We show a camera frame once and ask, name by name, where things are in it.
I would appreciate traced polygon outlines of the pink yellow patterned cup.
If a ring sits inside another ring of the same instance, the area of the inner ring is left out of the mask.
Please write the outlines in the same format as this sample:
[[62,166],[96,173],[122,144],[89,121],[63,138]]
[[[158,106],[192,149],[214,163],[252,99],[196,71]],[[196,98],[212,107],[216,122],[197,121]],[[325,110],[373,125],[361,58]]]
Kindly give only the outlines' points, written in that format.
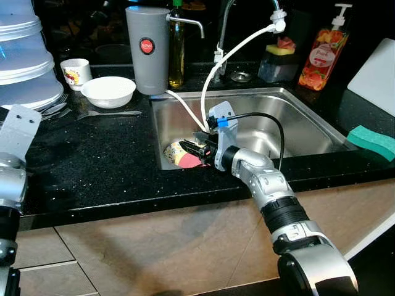
[[181,145],[179,141],[172,142],[164,149],[164,155],[176,167],[180,168],[194,168],[202,166],[200,159],[192,154],[189,154]]

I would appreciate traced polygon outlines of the chrome kitchen faucet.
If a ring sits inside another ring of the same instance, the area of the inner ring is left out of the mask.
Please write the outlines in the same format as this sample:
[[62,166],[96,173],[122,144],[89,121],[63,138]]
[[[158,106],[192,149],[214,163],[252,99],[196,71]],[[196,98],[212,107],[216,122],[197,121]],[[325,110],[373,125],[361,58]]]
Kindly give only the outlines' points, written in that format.
[[252,39],[264,34],[265,32],[271,32],[273,34],[279,34],[285,31],[287,23],[285,18],[287,17],[287,12],[279,3],[279,0],[271,0],[273,3],[274,11],[269,17],[271,24],[266,26],[259,31],[255,31],[251,36],[246,37],[239,45],[232,48],[229,52],[225,52],[225,36],[228,29],[228,19],[231,7],[237,0],[226,0],[223,4],[221,24],[219,26],[219,38],[217,45],[215,45],[214,51],[214,67],[212,67],[209,77],[213,82],[221,82],[221,76],[225,73],[227,67],[228,59],[232,54],[240,50],[246,43],[250,42]]

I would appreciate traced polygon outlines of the round chrome sink hole cap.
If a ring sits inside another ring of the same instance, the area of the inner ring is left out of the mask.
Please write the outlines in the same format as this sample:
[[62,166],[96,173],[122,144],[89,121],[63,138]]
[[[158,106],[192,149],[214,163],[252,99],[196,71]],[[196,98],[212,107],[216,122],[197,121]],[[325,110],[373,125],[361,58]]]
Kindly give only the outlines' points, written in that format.
[[252,80],[253,76],[244,71],[235,71],[230,75],[230,79],[237,83],[248,83]]

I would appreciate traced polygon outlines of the oil bottle with green cap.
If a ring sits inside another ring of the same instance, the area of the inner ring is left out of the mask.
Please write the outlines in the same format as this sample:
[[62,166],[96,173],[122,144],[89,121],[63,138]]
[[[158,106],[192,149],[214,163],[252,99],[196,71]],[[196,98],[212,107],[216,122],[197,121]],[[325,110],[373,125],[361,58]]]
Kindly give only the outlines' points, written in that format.
[[168,82],[171,88],[180,88],[184,82],[184,28],[181,22],[170,22],[170,63]]

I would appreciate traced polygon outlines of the steel fork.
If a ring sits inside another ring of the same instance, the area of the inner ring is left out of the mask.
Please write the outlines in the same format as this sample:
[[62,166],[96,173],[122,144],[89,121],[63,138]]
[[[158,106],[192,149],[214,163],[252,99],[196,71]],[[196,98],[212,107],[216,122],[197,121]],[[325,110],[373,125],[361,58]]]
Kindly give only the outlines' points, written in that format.
[[55,107],[57,104],[61,104],[61,102],[67,101],[69,95],[70,93],[68,93],[68,91],[65,91],[64,93],[61,94],[61,96],[59,96],[59,98],[56,99],[56,101],[50,102],[50,104],[47,104],[40,108],[36,108],[36,111],[39,111],[39,113],[45,113],[45,111],[50,110],[51,108]]
[[142,112],[138,110],[132,110],[132,111],[118,111],[118,112],[108,112],[108,113],[102,113],[99,111],[95,110],[88,110],[86,113],[83,113],[82,115],[77,115],[76,121],[81,120],[86,117],[98,117],[98,116],[136,116],[136,115],[141,115]]

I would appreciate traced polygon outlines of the stainless steel sink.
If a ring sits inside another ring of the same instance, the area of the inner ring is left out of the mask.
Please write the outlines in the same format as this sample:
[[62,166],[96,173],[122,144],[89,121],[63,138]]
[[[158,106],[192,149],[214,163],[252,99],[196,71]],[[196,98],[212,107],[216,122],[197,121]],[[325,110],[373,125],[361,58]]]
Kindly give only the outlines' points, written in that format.
[[[286,133],[287,158],[355,149],[340,132],[285,88],[242,88],[208,91],[206,94],[206,107],[209,109],[225,101],[237,115],[260,111],[277,117]],[[166,156],[166,148],[179,140],[192,140],[194,132],[198,131],[199,127],[180,101],[172,96],[153,96],[151,102],[159,145],[160,167],[163,170],[177,170],[178,166]],[[268,155],[274,160],[280,153],[278,129],[276,124],[267,118],[241,119],[237,142],[241,147]]]

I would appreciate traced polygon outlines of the grey cylindrical water dispenser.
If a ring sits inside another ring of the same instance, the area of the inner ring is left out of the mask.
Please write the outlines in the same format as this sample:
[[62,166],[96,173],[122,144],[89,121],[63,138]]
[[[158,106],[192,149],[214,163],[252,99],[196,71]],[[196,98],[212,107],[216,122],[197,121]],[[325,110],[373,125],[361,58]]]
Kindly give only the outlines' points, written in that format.
[[170,23],[193,23],[205,37],[203,26],[197,20],[174,17],[161,7],[130,6],[126,18],[136,90],[143,95],[161,95],[168,90]]

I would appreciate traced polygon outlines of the white bowl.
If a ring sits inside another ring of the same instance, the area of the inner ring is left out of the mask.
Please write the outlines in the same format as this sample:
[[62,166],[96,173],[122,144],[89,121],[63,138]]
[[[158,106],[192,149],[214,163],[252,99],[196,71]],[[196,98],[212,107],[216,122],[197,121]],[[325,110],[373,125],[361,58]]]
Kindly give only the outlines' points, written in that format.
[[136,83],[121,76],[96,77],[82,85],[81,93],[90,104],[102,109],[123,107],[131,101]]

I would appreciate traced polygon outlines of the dark sponge holder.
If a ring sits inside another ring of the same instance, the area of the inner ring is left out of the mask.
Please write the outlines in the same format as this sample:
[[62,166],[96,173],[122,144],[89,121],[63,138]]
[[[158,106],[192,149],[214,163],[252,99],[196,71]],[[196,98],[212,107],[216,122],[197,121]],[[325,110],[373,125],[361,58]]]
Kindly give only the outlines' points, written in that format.
[[257,77],[268,83],[291,81],[300,69],[299,61],[297,54],[274,55],[265,52]]

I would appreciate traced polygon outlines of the yellow sponge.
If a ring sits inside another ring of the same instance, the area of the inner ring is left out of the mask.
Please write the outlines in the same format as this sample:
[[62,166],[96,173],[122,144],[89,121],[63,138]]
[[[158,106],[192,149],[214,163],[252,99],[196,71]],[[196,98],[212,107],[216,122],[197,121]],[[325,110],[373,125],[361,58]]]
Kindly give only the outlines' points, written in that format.
[[296,50],[296,48],[293,45],[290,45],[289,47],[278,47],[276,44],[269,44],[266,46],[265,50],[274,56],[290,56],[291,54],[294,54],[294,50]]

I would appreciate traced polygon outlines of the red scouring pad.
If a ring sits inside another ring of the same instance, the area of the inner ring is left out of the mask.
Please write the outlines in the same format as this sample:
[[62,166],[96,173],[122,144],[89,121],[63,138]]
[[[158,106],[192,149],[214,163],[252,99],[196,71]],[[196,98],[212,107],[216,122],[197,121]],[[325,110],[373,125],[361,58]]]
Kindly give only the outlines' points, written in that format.
[[286,50],[286,51],[294,51],[296,50],[296,45],[294,44],[293,40],[287,36],[281,36],[277,40],[276,46],[279,49]]

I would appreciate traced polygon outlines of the orange dish soap pump bottle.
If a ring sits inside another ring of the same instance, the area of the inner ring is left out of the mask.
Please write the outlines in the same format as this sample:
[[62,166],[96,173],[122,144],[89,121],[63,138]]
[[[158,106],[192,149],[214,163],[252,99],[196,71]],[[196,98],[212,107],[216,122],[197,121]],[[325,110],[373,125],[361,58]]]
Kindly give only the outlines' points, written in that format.
[[341,8],[338,16],[333,18],[330,27],[318,31],[299,74],[298,85],[309,90],[324,89],[348,39],[348,32],[342,26],[346,22],[346,11],[352,4],[336,3],[335,6]]

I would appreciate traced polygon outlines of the green sponge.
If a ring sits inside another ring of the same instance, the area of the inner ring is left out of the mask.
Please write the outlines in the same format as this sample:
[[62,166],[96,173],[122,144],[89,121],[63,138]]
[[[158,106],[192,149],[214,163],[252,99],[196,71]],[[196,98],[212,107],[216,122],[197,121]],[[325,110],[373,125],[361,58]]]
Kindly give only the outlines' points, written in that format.
[[395,139],[392,136],[376,133],[364,126],[356,126],[348,133],[347,140],[362,149],[372,150],[389,162],[395,159]]

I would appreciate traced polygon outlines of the white cutting board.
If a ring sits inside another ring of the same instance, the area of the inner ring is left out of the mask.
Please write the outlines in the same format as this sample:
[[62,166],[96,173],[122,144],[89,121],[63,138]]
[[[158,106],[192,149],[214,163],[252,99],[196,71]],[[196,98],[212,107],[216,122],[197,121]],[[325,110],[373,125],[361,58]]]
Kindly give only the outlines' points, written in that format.
[[355,74],[347,89],[395,116],[395,40],[384,38]]

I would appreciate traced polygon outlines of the white stacked plastic container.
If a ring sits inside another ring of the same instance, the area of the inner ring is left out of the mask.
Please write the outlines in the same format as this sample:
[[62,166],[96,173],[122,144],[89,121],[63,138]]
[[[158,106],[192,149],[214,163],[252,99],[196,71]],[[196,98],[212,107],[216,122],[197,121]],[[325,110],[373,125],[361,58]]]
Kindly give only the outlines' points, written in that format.
[[43,110],[63,94],[32,0],[0,0],[0,108]]

